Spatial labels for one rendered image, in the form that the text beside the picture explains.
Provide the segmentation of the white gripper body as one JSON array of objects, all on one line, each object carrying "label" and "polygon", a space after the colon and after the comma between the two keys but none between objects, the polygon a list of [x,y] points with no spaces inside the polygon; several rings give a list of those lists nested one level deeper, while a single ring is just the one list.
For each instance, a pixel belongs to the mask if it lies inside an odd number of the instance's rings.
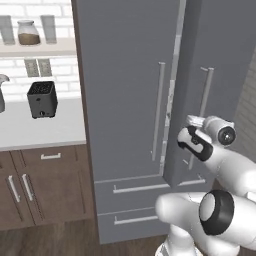
[{"label": "white gripper body", "polygon": [[195,127],[202,128],[204,124],[205,119],[203,117],[194,116],[194,115],[188,115],[186,118],[186,122]]}]

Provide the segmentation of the narrow grey fridge door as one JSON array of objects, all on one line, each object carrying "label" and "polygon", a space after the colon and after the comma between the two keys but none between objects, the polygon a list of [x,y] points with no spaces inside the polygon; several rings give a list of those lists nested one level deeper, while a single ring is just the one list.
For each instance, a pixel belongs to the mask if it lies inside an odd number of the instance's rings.
[{"label": "narrow grey fridge door", "polygon": [[255,47],[256,0],[187,0],[164,168],[170,186],[196,172],[212,179],[200,161],[188,167],[190,153],[178,147],[177,135],[187,116],[200,113],[209,68],[205,114],[234,118]]}]

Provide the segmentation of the wide grey fridge door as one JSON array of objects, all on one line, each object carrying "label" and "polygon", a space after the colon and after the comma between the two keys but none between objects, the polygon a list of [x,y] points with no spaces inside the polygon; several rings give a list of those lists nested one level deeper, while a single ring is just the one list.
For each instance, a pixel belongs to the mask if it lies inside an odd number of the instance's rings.
[{"label": "wide grey fridge door", "polygon": [[[76,0],[93,175],[160,170],[180,0]],[[152,161],[159,62],[165,62]]]}]

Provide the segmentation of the tall grey fridge drawer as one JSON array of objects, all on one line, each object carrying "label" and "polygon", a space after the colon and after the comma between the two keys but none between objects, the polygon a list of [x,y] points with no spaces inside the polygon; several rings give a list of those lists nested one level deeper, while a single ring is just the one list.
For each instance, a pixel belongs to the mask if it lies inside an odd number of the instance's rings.
[{"label": "tall grey fridge drawer", "polygon": [[[171,187],[162,176],[95,182],[94,189],[97,213],[105,214],[154,207],[159,195],[166,193],[204,192],[212,187],[213,179],[200,174],[189,175],[184,181],[198,179],[205,179],[206,183],[188,186],[174,185]],[[170,188],[113,194],[114,185],[116,185],[117,189],[123,189],[156,184],[168,184]]]}]

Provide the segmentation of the low grey fridge drawer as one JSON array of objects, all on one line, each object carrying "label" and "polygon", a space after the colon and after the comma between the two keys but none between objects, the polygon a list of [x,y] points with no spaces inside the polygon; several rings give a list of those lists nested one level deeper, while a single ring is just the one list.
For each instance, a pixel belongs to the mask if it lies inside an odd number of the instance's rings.
[{"label": "low grey fridge drawer", "polygon": [[159,219],[124,225],[114,225],[115,216],[118,220],[123,220],[154,215],[156,215],[156,213],[153,207],[99,214],[99,241],[101,244],[108,244],[152,236],[166,235],[169,232],[169,225],[161,222]]}]

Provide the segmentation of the grey fridge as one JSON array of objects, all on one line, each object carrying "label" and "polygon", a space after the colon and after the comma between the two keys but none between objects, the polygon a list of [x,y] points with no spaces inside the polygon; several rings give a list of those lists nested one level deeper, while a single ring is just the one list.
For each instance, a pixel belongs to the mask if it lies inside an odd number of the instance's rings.
[{"label": "grey fridge", "polygon": [[179,148],[189,115],[232,120],[256,47],[256,0],[73,0],[101,243],[161,235],[156,198],[209,191]]}]

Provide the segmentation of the brown cupboard drawer front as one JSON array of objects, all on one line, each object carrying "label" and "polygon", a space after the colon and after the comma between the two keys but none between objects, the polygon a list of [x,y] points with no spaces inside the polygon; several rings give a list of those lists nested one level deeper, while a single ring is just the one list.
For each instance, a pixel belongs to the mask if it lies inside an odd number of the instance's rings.
[{"label": "brown cupboard drawer front", "polygon": [[[61,153],[60,159],[41,160],[41,154],[52,155]],[[23,149],[20,158],[25,167],[49,167],[60,164],[86,164],[87,150],[84,145],[70,145],[47,148]]]}]

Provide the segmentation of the wide brown cupboard door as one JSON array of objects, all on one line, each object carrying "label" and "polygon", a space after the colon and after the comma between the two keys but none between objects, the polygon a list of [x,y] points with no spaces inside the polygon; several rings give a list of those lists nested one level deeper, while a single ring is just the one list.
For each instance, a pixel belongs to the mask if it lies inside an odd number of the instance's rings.
[{"label": "wide brown cupboard door", "polygon": [[[33,201],[28,198],[22,174],[29,176]],[[23,167],[18,175],[37,226],[93,217],[90,179],[81,164]]]}]

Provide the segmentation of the black toaster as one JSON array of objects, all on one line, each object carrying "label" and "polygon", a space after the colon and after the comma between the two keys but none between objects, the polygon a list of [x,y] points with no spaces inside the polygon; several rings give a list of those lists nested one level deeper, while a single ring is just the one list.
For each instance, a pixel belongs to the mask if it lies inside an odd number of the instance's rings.
[{"label": "black toaster", "polygon": [[27,99],[34,119],[55,116],[58,99],[53,81],[33,82],[27,92]]}]

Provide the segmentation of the glass jar with brown contents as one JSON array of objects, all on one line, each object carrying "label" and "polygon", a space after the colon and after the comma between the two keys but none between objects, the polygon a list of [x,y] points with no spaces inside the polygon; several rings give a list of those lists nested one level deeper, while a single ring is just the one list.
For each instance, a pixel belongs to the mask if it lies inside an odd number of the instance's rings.
[{"label": "glass jar with brown contents", "polygon": [[23,46],[38,45],[41,39],[33,20],[18,21],[18,40]]}]

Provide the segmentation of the grey kettle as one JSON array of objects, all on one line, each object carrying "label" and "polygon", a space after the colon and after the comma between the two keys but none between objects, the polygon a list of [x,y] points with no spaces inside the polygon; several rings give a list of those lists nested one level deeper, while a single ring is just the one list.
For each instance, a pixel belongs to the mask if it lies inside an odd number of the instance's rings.
[{"label": "grey kettle", "polygon": [[2,84],[4,82],[10,81],[10,78],[7,75],[0,74],[0,113],[5,111],[5,100],[2,92]]}]

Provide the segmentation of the narrow brown cupboard door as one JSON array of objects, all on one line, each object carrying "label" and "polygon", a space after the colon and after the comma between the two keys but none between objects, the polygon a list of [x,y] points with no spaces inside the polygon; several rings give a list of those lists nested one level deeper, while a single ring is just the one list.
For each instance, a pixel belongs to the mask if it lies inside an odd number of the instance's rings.
[{"label": "narrow brown cupboard door", "polygon": [[[20,195],[18,203],[13,195],[8,182],[8,176],[12,175],[15,187]],[[4,168],[0,170],[0,230],[22,228],[24,218],[22,215],[22,191],[14,169]]]}]

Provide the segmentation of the pale grey canister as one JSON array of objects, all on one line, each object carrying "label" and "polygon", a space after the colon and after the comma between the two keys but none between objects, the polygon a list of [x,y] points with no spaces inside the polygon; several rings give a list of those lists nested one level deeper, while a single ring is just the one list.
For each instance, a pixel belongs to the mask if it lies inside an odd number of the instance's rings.
[{"label": "pale grey canister", "polygon": [[14,45],[15,38],[10,15],[0,15],[0,34],[5,45]]}]

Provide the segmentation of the grey wall socket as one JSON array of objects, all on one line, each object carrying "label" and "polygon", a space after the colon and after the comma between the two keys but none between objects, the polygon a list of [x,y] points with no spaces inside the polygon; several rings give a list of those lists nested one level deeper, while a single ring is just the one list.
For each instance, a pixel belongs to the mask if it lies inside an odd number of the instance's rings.
[{"label": "grey wall socket", "polygon": [[49,59],[38,59],[38,66],[40,70],[40,75],[42,77],[51,77],[51,64]]},{"label": "grey wall socket", "polygon": [[37,66],[37,62],[35,59],[25,59],[24,63],[25,63],[28,77],[38,77],[39,76],[38,66]]}]

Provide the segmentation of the white wall shelf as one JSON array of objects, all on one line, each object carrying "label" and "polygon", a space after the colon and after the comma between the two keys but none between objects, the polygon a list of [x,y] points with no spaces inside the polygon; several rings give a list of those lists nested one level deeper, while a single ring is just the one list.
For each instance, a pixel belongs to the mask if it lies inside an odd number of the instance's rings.
[{"label": "white wall shelf", "polygon": [[4,45],[0,40],[0,57],[64,56],[76,54],[74,38],[59,38],[56,44],[47,44],[44,39],[38,45]]}]

